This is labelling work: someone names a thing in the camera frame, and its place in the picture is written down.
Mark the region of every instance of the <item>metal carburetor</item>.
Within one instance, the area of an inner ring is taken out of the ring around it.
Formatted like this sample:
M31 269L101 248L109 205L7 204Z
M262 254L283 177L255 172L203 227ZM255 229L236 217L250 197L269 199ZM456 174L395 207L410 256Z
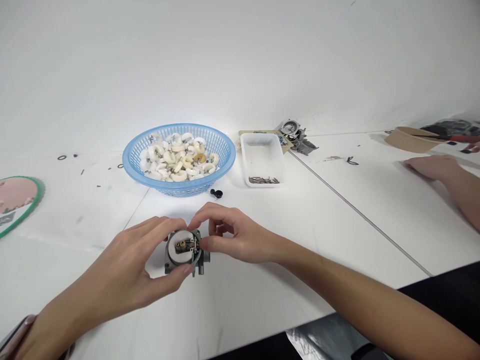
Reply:
M210 262L210 252L200 248L200 231L179 230L172 232L165 248L165 274L183 264L193 266L193 277L198 267L198 273L204 274L204 264Z

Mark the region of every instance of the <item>green rim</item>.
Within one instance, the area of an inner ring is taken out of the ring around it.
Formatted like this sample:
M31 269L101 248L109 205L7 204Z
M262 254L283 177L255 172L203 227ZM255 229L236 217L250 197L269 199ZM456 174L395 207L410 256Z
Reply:
M33 209L35 208L35 206L37 205L39 199L40 199L40 195L41 195L41 191L42 191L42 186L40 185L40 183L34 179L33 177L28 177L28 176L10 176L10 177L6 177L6 178L3 178L3 179L0 179L0 181L2 180L7 180L7 179L13 179L13 178L24 178L24 179L28 179L28 180L31 180L35 183L36 185L36 196L35 196L35 199L33 200L33 202L30 204L30 207L28 208L27 211L25 211L22 216L20 216L12 225L10 225L9 227L7 227L4 231L0 232L0 239L3 238L9 231L11 231L14 227L16 227L18 224L20 224L23 219L25 219L32 211Z

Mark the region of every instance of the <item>white tabletop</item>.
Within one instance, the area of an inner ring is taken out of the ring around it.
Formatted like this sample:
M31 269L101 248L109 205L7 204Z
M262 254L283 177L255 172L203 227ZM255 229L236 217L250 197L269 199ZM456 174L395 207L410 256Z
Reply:
M480 261L480 236L445 187L426 181L400 162L449 154L480 175L480 155L461 153L464 144L441 144L428 154L415 154L386 144L386 136L313 136L309 140L319 149L309 156L295 154L431 274ZM348 164L349 156L359 165Z
M291 154L284 159L286 185L258 189L245 184L237 155L231 171L213 186L224 193L218 203L394 288L427 277ZM20 172L17 160L1 162L1 177L37 177L46 192L31 216L0 240L0 285L8 289L0 297L0 334L23 315L38 312L126 226L154 215L189 222L215 200L208 192L173 198L148 190L118 169L119 163L116 152L62 161L37 158L28 172ZM200 231L207 234L205 226ZM164 274L163 254L159 246L147 263L153 277ZM75 358L206 359L332 312L279 266L213 254L205 275L188 278L177 293L84 336Z

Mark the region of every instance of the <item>black wire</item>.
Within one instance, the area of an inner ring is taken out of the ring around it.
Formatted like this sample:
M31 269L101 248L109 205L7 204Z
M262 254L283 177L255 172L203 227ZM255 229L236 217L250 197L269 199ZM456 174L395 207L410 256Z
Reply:
M354 158L353 156L349 156L346 159L346 162L349 163L349 164L352 164L352 165L358 165L359 164L358 162L352 161L353 158Z

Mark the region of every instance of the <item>white wall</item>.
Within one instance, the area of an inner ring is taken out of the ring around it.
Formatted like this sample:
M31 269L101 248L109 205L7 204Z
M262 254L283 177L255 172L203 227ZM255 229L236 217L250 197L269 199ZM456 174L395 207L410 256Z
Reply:
M0 0L0 154L121 150L179 121L480 118L479 1L352 2Z

